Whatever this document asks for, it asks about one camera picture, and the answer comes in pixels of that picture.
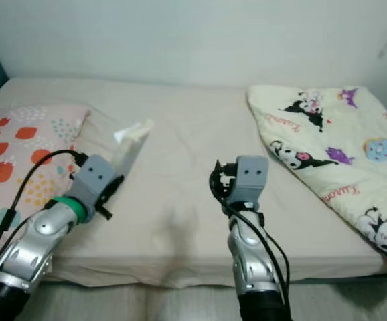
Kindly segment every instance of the bed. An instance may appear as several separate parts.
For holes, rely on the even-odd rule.
[[[269,157],[260,209],[289,256],[292,280],[387,273],[387,261],[263,147],[244,89],[62,78],[14,78],[0,89],[0,108],[61,102],[91,106],[76,143],[88,154],[109,157],[103,146],[115,130],[148,118],[155,127],[110,201],[112,220],[97,216],[69,234],[49,280],[233,285],[228,220],[208,175],[216,159],[240,154]]]

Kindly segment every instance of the white wall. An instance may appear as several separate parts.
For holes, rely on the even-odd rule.
[[[10,76],[368,86],[387,105],[387,1],[0,0]]]

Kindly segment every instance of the polka dot pillowcase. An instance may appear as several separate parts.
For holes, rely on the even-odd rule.
[[[30,168],[49,152],[74,148],[88,113],[79,104],[0,109],[0,222]],[[19,200],[12,229],[66,191],[73,166],[72,157],[63,154],[36,170]]]

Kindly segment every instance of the blanket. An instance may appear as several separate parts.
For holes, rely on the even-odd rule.
[[[264,144],[387,257],[383,105],[362,87],[253,86],[248,102]]]

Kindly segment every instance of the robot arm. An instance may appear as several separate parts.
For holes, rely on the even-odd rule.
[[[261,156],[240,156],[237,163],[216,168],[210,175],[212,192],[229,216],[228,246],[234,264],[234,279],[243,321],[290,321],[284,305],[281,278],[273,263],[267,242],[263,214],[258,198],[266,184],[268,161]],[[250,224],[243,221],[238,212]]]
[[[123,177],[101,156],[91,156],[74,176],[70,190],[54,197],[27,222],[25,233],[0,257],[0,320],[13,320],[48,270],[52,252],[75,225],[88,223]]]

